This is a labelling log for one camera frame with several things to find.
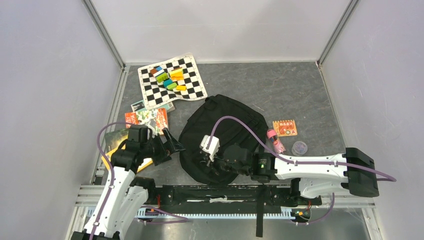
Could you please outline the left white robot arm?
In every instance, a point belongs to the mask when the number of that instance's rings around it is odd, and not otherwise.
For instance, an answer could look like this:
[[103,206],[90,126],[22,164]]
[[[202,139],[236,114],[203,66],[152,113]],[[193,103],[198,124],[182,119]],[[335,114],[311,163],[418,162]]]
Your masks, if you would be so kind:
[[154,179],[137,175],[139,167],[146,159],[157,166],[184,149],[166,127],[157,133],[151,126],[133,124],[127,139],[105,157],[109,171],[106,185],[88,222],[70,239],[123,240],[137,211],[158,196]]

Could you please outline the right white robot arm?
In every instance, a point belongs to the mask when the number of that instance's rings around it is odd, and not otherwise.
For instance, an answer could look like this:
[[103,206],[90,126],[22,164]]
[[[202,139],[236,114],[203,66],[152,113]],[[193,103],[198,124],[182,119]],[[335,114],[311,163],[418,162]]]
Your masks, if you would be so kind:
[[302,204],[324,194],[349,193],[357,197],[374,198],[380,195],[375,162],[355,147],[344,153],[329,156],[303,157],[268,152],[252,152],[238,145],[227,147],[219,154],[218,146],[202,143],[201,154],[206,167],[249,176],[259,183],[290,180],[289,199]]

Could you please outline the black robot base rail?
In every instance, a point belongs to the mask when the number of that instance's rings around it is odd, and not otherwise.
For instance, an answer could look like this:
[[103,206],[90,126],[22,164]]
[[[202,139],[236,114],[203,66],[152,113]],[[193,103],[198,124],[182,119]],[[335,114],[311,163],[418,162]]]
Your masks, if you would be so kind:
[[265,214],[281,207],[321,206],[321,197],[296,196],[286,185],[159,185],[149,190],[148,206],[173,214]]

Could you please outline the black student backpack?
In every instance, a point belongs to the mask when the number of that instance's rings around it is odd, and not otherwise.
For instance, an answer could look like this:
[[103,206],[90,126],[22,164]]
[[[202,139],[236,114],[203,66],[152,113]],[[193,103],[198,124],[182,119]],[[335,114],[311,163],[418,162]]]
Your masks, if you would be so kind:
[[178,141],[185,147],[185,150],[179,154],[181,167],[195,181],[208,186],[226,186],[238,175],[223,171],[216,166],[215,168],[220,172],[220,178],[205,178],[202,170],[206,167],[199,165],[199,161],[204,159],[200,144],[205,135],[213,133],[214,137],[219,139],[219,154],[223,154],[225,149],[233,144],[252,152],[259,146],[253,135],[232,119],[221,121],[216,131],[213,131],[215,123],[224,116],[232,116],[242,121],[263,143],[266,141],[269,129],[264,116],[242,102],[221,94],[207,97],[204,104],[187,120]]

